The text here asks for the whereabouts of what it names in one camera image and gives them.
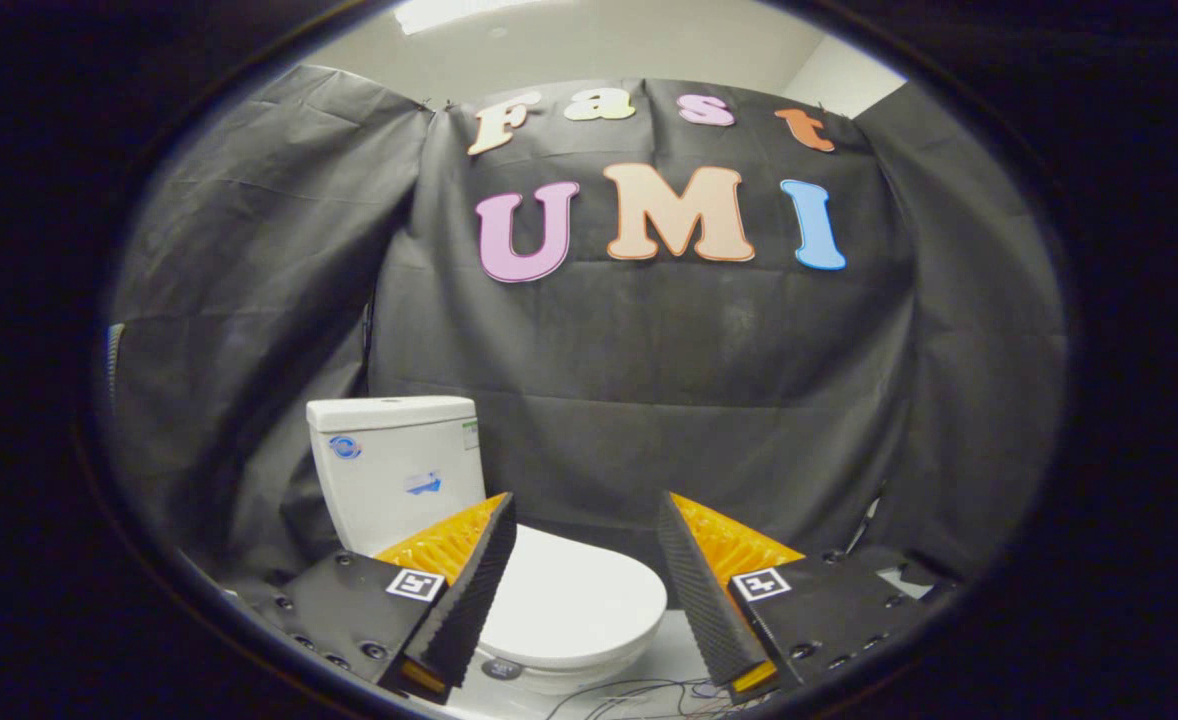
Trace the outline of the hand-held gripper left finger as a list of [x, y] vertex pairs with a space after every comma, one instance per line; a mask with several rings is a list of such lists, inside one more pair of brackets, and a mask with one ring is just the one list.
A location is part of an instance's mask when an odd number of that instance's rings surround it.
[[305, 650], [434, 705], [464, 683], [517, 536], [511, 493], [489, 497], [366, 556], [336, 551], [254, 612]]

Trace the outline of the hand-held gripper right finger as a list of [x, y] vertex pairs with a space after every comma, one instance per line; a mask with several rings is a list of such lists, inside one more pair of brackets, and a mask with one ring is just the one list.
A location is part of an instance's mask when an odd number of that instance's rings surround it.
[[872, 562], [793, 550], [676, 493], [657, 536], [704, 671], [734, 701], [830, 683], [929, 616]]

